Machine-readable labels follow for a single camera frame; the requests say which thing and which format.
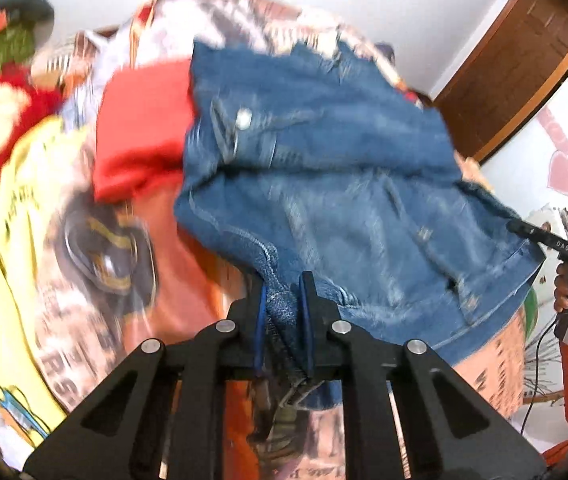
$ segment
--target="folded denim garment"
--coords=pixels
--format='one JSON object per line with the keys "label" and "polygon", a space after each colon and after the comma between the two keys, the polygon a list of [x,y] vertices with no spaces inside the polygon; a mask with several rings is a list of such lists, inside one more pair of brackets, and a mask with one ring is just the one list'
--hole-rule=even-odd
{"label": "folded denim garment", "polygon": [[463,182],[439,113],[420,110],[344,44],[333,59],[196,43],[200,118],[175,215],[267,287],[283,402],[325,408],[339,388],[304,370],[299,275],[374,337],[420,338],[450,364],[522,304],[544,255],[506,229],[516,213]]}

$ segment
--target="yellow garment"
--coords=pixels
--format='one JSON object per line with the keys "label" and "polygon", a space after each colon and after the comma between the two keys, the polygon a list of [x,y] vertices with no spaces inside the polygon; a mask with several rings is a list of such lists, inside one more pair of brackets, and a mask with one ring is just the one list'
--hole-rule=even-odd
{"label": "yellow garment", "polygon": [[[65,417],[32,358],[36,274],[62,179],[86,136],[49,117],[13,148],[0,179],[0,385],[17,386],[52,429]],[[33,431],[30,436],[40,441]]]}

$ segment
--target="brown wooden door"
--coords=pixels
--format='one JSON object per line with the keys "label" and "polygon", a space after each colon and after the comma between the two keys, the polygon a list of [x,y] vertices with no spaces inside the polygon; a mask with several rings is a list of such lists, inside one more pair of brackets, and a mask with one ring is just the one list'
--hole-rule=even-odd
{"label": "brown wooden door", "polygon": [[494,137],[567,54],[568,0],[510,0],[435,99],[456,149],[483,158],[497,147]]}

